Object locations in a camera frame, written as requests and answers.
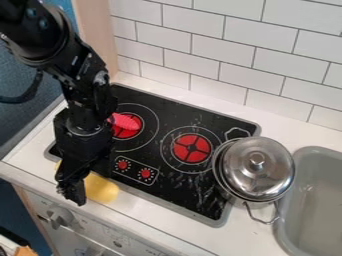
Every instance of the white subway tile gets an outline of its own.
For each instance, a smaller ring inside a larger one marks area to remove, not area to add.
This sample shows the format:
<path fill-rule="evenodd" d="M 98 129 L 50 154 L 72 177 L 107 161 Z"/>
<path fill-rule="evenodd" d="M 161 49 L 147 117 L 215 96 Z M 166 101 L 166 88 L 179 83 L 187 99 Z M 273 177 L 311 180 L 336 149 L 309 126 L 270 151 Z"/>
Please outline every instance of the white subway tile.
<path fill-rule="evenodd" d="M 324 84 L 342 88 L 342 65 L 334 63 L 330 65 Z"/>
<path fill-rule="evenodd" d="M 161 5 L 140 0 L 110 0 L 111 14 L 122 18 L 161 25 Z"/>
<path fill-rule="evenodd" d="M 225 39 L 240 43 L 291 52 L 297 30 L 261 22 L 226 18 Z"/>
<path fill-rule="evenodd" d="M 165 66 L 192 74 L 216 79 L 219 62 L 165 50 Z"/>
<path fill-rule="evenodd" d="M 189 88 L 189 78 L 190 75 L 171 70 L 168 68 L 163 68 L 160 66 L 141 63 L 141 74 L 143 77 L 146 77 L 151 80 L 155 80 L 164 84 L 169 84 L 173 86 L 177 86 L 180 88 L 188 89 Z"/>
<path fill-rule="evenodd" d="M 342 63 L 342 38 L 300 31 L 294 52 L 317 59 Z"/>
<path fill-rule="evenodd" d="M 195 0 L 195 9 L 260 20 L 264 0 Z"/>
<path fill-rule="evenodd" d="M 173 29 L 137 24 L 138 40 L 181 52 L 190 53 L 191 35 Z"/>
<path fill-rule="evenodd" d="M 283 83 L 283 77 L 273 75 L 249 68 L 234 65 L 221 65 L 220 80 L 240 85 L 243 87 L 256 89 L 259 91 L 279 94 Z"/>
<path fill-rule="evenodd" d="M 154 64 L 163 64 L 163 50 L 130 40 L 115 38 L 116 49 L 118 54 L 133 59 L 143 60 Z"/>
<path fill-rule="evenodd" d="M 321 83 L 328 62 L 265 49 L 257 49 L 254 68 Z"/>
<path fill-rule="evenodd" d="M 301 0 L 267 0 L 263 21 L 339 35 L 342 8 Z"/>
<path fill-rule="evenodd" d="M 136 40 L 134 21 L 112 17 L 113 33 L 116 36 Z"/>
<path fill-rule="evenodd" d="M 191 5 L 192 5 L 192 0 L 153 0 L 153 1 L 159 2 L 159 3 L 164 3 L 164 4 L 189 7 L 189 8 L 191 8 Z"/>
<path fill-rule="evenodd" d="M 248 92 L 246 105 L 301 121 L 308 119 L 312 108 L 307 103 L 253 90 Z"/>
<path fill-rule="evenodd" d="M 247 93 L 245 88 L 194 75 L 191 76 L 191 91 L 240 105 L 243 105 Z"/>
<path fill-rule="evenodd" d="M 342 110 L 342 90 L 287 78 L 282 96 Z"/>
<path fill-rule="evenodd" d="M 254 47 L 242 44 L 193 36 L 193 54 L 242 66 L 252 65 L 254 49 Z"/>
<path fill-rule="evenodd" d="M 139 61 L 118 56 L 119 69 L 126 73 L 130 73 L 136 76 L 140 75 Z"/>
<path fill-rule="evenodd" d="M 309 122 L 342 131 L 342 112 L 315 106 Z"/>
<path fill-rule="evenodd" d="M 164 6 L 164 26 L 196 34 L 221 38 L 224 18 L 221 15 L 204 13 L 173 6 Z"/>

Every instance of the red knob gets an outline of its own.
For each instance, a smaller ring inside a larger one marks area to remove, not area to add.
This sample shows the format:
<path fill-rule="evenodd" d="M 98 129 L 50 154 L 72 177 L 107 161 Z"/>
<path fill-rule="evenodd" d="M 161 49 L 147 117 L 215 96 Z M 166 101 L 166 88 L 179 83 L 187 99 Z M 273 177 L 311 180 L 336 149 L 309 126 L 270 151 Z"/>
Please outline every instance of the red knob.
<path fill-rule="evenodd" d="M 149 169 L 142 169 L 141 170 L 141 177 L 144 179 L 148 179 L 151 176 L 151 171 Z"/>
<path fill-rule="evenodd" d="M 118 163 L 118 167 L 119 167 L 120 170 L 125 170 L 125 169 L 128 168 L 128 162 L 126 162 L 126 161 L 120 161 L 120 162 Z"/>

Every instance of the red burner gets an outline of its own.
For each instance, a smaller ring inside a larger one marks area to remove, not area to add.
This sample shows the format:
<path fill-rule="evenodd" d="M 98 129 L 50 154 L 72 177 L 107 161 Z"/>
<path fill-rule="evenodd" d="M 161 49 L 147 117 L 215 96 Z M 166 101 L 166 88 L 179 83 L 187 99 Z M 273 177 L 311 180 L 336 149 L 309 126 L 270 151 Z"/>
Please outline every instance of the red burner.
<path fill-rule="evenodd" d="M 209 158 L 211 146 L 202 135 L 185 134 L 174 142 L 173 153 L 182 162 L 198 164 Z"/>
<path fill-rule="evenodd" d="M 137 134 L 140 133 L 142 126 L 143 126 L 143 121 L 141 120 L 141 118 L 139 116 L 136 116 L 134 114 L 122 114 L 122 115 L 128 116 L 131 119 L 133 119 L 135 122 L 137 122 L 137 124 L 139 125 L 140 128 L 136 131 L 130 131 L 130 130 L 126 130 L 126 129 L 123 129 L 121 127 L 114 125 L 114 127 L 113 127 L 114 136 L 115 136 L 115 138 L 118 138 L 118 139 L 133 138 L 134 136 L 136 136 Z"/>

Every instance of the white countertop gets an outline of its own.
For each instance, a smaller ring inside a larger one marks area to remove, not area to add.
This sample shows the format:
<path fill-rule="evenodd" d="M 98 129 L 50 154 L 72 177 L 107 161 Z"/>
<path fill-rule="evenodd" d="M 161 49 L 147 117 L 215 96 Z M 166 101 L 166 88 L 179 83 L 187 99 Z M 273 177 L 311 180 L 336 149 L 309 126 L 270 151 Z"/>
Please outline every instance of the white countertop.
<path fill-rule="evenodd" d="M 258 123 L 262 128 L 262 136 L 279 141 L 290 152 L 305 146 L 322 146 L 342 151 L 342 132 L 198 95 L 125 73 L 119 73 L 115 82 Z M 0 170 L 0 177 L 32 188 L 36 193 L 49 196 L 76 209 L 73 203 L 66 202 L 56 194 L 55 163 L 43 157 L 43 152 L 54 139 L 51 121 L 62 107 L 54 110 L 4 158 L 4 162 L 23 171 L 13 173 Z M 209 252 L 220 256 L 286 255 L 276 243 L 271 227 L 252 221 L 244 209 L 235 207 L 227 223 L 221 228 L 206 226 L 124 191 L 120 191 L 118 198 L 108 205 L 90 201 L 82 207 L 82 211 L 102 218 L 109 224 L 113 223 L 134 231 L 161 245 L 176 248 L 184 255 L 211 255 Z M 255 214 L 269 219 L 272 211 L 272 207 L 267 207 L 256 210 Z M 201 250 L 196 250 L 196 247 L 207 252 L 200 252 Z"/>

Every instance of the white tile wall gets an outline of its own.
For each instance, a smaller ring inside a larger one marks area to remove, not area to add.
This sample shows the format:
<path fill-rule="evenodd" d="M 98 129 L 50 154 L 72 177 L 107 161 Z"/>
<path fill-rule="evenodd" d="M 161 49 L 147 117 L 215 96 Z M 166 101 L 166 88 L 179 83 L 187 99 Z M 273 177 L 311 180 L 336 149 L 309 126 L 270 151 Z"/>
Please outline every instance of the white tile wall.
<path fill-rule="evenodd" d="M 112 24 L 114 35 L 132 40 L 137 39 L 134 21 L 112 17 Z"/>
<path fill-rule="evenodd" d="M 195 57 L 189 54 L 165 50 L 165 67 L 217 79 L 219 62 Z"/>
<path fill-rule="evenodd" d="M 220 80 L 259 91 L 279 94 L 284 78 L 249 68 L 222 64 Z"/>
<path fill-rule="evenodd" d="M 339 35 L 342 8 L 302 0 L 267 0 L 263 21 Z"/>
<path fill-rule="evenodd" d="M 342 0 L 109 1 L 121 70 L 342 130 Z"/>
<path fill-rule="evenodd" d="M 342 90 L 287 78 L 282 95 L 292 99 L 342 110 Z"/>
<path fill-rule="evenodd" d="M 244 44 L 291 52 L 297 29 L 238 18 L 226 18 L 224 38 Z"/>
<path fill-rule="evenodd" d="M 191 34 L 173 29 L 137 23 L 140 42 L 190 53 Z"/>
<path fill-rule="evenodd" d="M 248 91 L 246 106 L 306 121 L 312 105 L 263 92 Z"/>
<path fill-rule="evenodd" d="M 161 5 L 141 0 L 111 0 L 111 14 L 122 18 L 161 25 Z"/>
<path fill-rule="evenodd" d="M 288 53 L 258 49 L 254 67 L 312 82 L 322 82 L 328 68 L 328 62 Z"/>
<path fill-rule="evenodd" d="M 166 5 L 163 9 L 165 27 L 211 37 L 223 35 L 223 16 Z"/>
<path fill-rule="evenodd" d="M 139 61 L 118 56 L 118 64 L 121 71 L 140 76 Z"/>
<path fill-rule="evenodd" d="M 342 65 L 330 65 L 324 84 L 342 88 Z"/>
<path fill-rule="evenodd" d="M 317 59 L 342 63 L 341 46 L 341 37 L 301 31 L 294 52 Z"/>
<path fill-rule="evenodd" d="M 154 64 L 163 64 L 162 48 L 133 42 L 122 38 L 116 38 L 115 44 L 118 54 L 120 55 Z"/>
<path fill-rule="evenodd" d="M 195 9 L 260 20 L 264 0 L 195 0 Z"/>
<path fill-rule="evenodd" d="M 254 51 L 255 48 L 252 46 L 205 36 L 193 36 L 192 53 L 210 59 L 251 67 Z"/>
<path fill-rule="evenodd" d="M 315 106 L 309 121 L 342 131 L 342 112 L 340 111 Z"/>
<path fill-rule="evenodd" d="M 141 75 L 145 78 L 155 80 L 164 84 L 188 89 L 190 75 L 180 71 L 163 68 L 160 66 L 141 63 Z"/>
<path fill-rule="evenodd" d="M 236 104 L 243 104 L 247 93 L 245 88 L 194 75 L 191 76 L 191 91 Z"/>

